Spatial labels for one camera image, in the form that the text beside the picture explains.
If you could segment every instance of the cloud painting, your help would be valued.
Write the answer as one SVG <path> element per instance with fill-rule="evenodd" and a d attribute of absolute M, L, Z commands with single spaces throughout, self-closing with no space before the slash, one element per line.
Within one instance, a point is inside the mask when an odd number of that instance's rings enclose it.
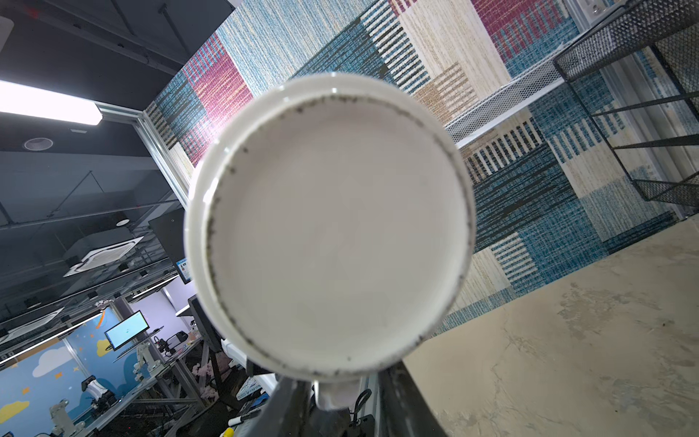
<path fill-rule="evenodd" d="M 5 423 L 9 419 L 18 415 L 19 413 L 24 411 L 24 409 L 28 406 L 29 406 L 29 402 L 27 402 L 27 401 L 25 401 L 25 402 L 21 402 L 21 401 L 12 402 L 12 403 L 9 403 L 9 404 L 3 406 L 3 408 L 0 408 L 0 424 Z"/>
<path fill-rule="evenodd" d="M 107 350 L 107 346 L 109 346 L 109 340 L 97 341 L 97 356 L 98 357 L 104 357 L 109 352 L 112 352 L 111 349 Z"/>
<path fill-rule="evenodd" d="M 41 354 L 41 357 L 39 357 L 39 364 L 31 374 L 35 378 L 39 378 L 72 359 L 71 353 L 68 352 L 68 348 L 65 346 L 58 349 L 47 350 Z"/>

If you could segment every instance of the blue wall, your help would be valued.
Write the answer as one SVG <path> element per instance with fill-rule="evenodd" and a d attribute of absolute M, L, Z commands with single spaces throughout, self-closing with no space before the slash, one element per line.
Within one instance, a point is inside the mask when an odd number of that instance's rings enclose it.
<path fill-rule="evenodd" d="M 53 428 L 49 407 L 68 399 L 76 418 L 89 408 L 80 384 L 86 378 L 62 342 L 0 371 L 0 435 L 34 437 Z"/>
<path fill-rule="evenodd" d="M 73 346 L 87 372 L 95 375 L 97 382 L 114 392 L 117 398 L 122 398 L 138 383 L 132 373 L 136 363 L 136 350 L 117 362 L 114 360 L 128 345 L 121 350 L 105 351 L 109 341 L 104 333 L 118 323 L 116 314 L 111 308 L 106 308 L 103 318 L 98 317 L 82 325 L 68 336 L 67 341 Z"/>

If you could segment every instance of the fluorescent light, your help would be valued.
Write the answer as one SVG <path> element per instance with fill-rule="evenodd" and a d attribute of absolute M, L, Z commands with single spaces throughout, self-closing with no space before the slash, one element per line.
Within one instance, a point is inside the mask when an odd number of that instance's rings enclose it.
<path fill-rule="evenodd" d="M 102 120 L 92 101 L 4 80 L 0 80 L 0 112 L 93 126 Z"/>
<path fill-rule="evenodd" d="M 135 294 L 135 295 L 131 296 L 131 300 L 133 300 L 133 299 L 135 299 L 135 298 L 137 298 L 137 297 L 139 297 L 139 296 L 142 296 L 142 295 L 148 293 L 150 290 L 152 290 L 152 289 L 154 289 L 154 288 L 158 288 L 158 287 L 160 287 L 161 285 L 166 284 L 166 283 L 172 281 L 172 280 L 175 279 L 176 277 L 177 277 L 177 276 L 175 275 L 175 276 L 173 276 L 172 278 L 167 278 L 167 279 L 165 279 L 163 282 L 158 282 L 156 285 L 153 285 L 151 288 L 145 289 L 145 290 L 143 290 L 142 292 L 140 292 L 140 293 L 138 293 L 138 294 Z"/>
<path fill-rule="evenodd" d="M 47 339 L 45 339 L 45 340 L 42 340 L 42 341 L 38 342 L 38 343 L 35 344 L 34 346 L 29 346 L 27 349 L 25 349 L 25 350 L 23 350 L 23 351 L 21 351 L 21 352 L 19 352 L 19 353 L 17 353 L 17 354 L 14 354 L 12 357 L 5 358 L 4 360 L 0 361 L 0 364 L 5 364 L 7 361 L 10 361 L 10 360 L 12 360 L 12 359 L 14 359 L 14 358 L 16 358 L 16 357 L 19 357 L 21 354 L 23 354 L 23 353 L 25 353 L 25 352 L 29 352 L 29 351 L 32 350 L 32 349 L 38 348 L 39 346 L 41 346 L 42 344 L 46 343 L 47 341 L 51 341 L 51 340 L 53 340 L 53 339 L 56 338 L 56 337 L 60 337 L 60 336 L 62 336 L 63 334 L 67 334 L 68 332 L 73 331 L 74 329 L 77 329 L 77 328 L 81 327 L 82 325 L 88 323 L 90 320 L 96 319 L 96 318 L 98 318 L 98 317 L 101 316 L 101 315 L 102 315 L 102 312 L 100 311 L 99 313 L 93 315 L 92 317 L 90 317 L 90 318 L 87 319 L 87 320 L 82 321 L 80 324 L 77 324 L 77 325 L 75 325 L 74 327 L 70 327 L 70 328 L 68 328 L 68 329 L 65 329 L 65 330 L 59 332 L 58 334 L 53 334 L 51 337 L 49 337 L 49 338 L 47 338 Z"/>

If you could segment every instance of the ceiling air conditioner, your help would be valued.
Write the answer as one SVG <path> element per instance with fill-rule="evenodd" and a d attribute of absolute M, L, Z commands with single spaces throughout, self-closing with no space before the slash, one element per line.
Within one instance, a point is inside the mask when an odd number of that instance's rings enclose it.
<path fill-rule="evenodd" d="M 25 334 L 28 334 L 29 332 L 32 332 L 34 329 L 41 328 L 43 325 L 47 324 L 51 320 L 54 319 L 63 310 L 63 308 L 59 308 L 56 311 L 53 311 L 51 313 L 48 313 L 45 316 L 42 316 L 32 322 L 25 323 L 20 327 L 16 327 L 13 329 L 10 329 L 7 333 L 7 335 L 0 337 L 0 345 L 2 343 L 7 343 L 10 340 L 14 340 L 16 338 L 19 338 Z"/>
<path fill-rule="evenodd" d="M 64 255 L 70 269 L 63 277 L 119 261 L 143 239 L 129 237 L 131 233 L 128 229 L 119 228 L 88 235 L 76 241 Z"/>

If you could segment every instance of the recessed ceiling light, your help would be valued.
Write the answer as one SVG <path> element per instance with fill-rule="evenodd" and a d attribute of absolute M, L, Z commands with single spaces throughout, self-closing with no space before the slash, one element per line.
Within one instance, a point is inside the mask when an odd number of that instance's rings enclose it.
<path fill-rule="evenodd" d="M 46 150 L 53 145 L 53 140 L 49 138 L 32 138 L 31 140 L 26 140 L 22 147 L 32 152 L 40 152 L 41 150 Z"/>

